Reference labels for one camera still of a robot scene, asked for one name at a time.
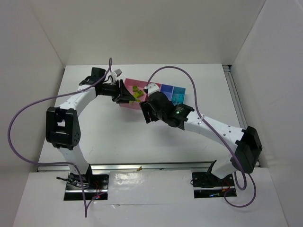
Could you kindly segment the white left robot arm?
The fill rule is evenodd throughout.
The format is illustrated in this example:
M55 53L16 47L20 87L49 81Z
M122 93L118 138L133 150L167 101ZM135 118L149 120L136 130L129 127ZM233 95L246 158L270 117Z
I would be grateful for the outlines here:
M76 94L58 107L46 111L46 140L57 148L68 163L70 174L67 182L88 187L94 180L90 164L85 160L79 142L81 131L79 115L97 96L109 96L117 104L135 100L127 90L121 70L106 71L93 67L91 75L79 83Z

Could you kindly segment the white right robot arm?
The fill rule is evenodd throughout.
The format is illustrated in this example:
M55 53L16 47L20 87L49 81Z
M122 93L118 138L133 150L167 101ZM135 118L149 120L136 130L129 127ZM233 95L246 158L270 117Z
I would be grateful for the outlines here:
M185 104L174 105L161 92L150 95L140 103L147 123L163 121L168 126L200 134L225 146L229 154L214 161L208 174L219 179L237 170L251 174L262 151L262 145L255 128L232 127L212 118L198 115L197 110Z

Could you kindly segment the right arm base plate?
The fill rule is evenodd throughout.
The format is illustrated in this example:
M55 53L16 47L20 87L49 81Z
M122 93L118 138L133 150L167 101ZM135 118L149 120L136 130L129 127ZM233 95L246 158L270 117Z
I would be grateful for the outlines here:
M192 172L192 180L190 184L193 186L194 198L219 198L236 197L235 182L232 174L227 175L224 179L219 179L206 172Z

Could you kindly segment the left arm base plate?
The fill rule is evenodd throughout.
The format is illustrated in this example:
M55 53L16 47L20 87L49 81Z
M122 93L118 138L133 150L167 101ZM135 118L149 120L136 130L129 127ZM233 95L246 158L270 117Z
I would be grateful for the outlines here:
M75 180L72 175L62 178L66 182L64 201L82 201L82 190L79 180ZM92 175L90 182L84 181L84 193L86 200L102 201L108 199L109 174Z

